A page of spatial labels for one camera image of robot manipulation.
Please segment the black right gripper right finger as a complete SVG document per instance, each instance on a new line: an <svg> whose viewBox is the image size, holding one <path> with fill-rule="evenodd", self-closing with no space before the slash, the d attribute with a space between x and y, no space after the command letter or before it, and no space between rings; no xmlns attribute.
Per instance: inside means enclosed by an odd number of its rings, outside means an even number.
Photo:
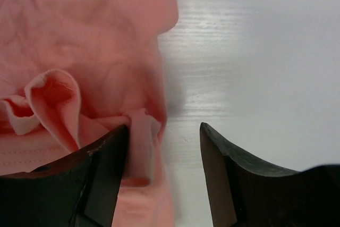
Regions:
<svg viewBox="0 0 340 227"><path fill-rule="evenodd" d="M214 226L339 226L339 165L287 169L207 123L200 125L200 148Z"/></svg>

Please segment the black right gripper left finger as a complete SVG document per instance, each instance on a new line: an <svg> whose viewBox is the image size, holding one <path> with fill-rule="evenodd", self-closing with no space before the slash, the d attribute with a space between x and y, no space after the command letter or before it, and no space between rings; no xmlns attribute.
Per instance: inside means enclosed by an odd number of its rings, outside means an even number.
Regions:
<svg viewBox="0 0 340 227"><path fill-rule="evenodd" d="M129 146L125 125L31 172L1 176L1 226L111 226Z"/></svg>

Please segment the pink t shirt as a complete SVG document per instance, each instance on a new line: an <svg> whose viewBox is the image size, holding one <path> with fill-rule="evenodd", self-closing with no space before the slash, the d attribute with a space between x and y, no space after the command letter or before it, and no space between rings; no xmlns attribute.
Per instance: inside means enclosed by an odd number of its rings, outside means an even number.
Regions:
<svg viewBox="0 0 340 227"><path fill-rule="evenodd" d="M158 36L176 0L1 0L1 174L29 172L126 124L113 226L174 226Z"/></svg>

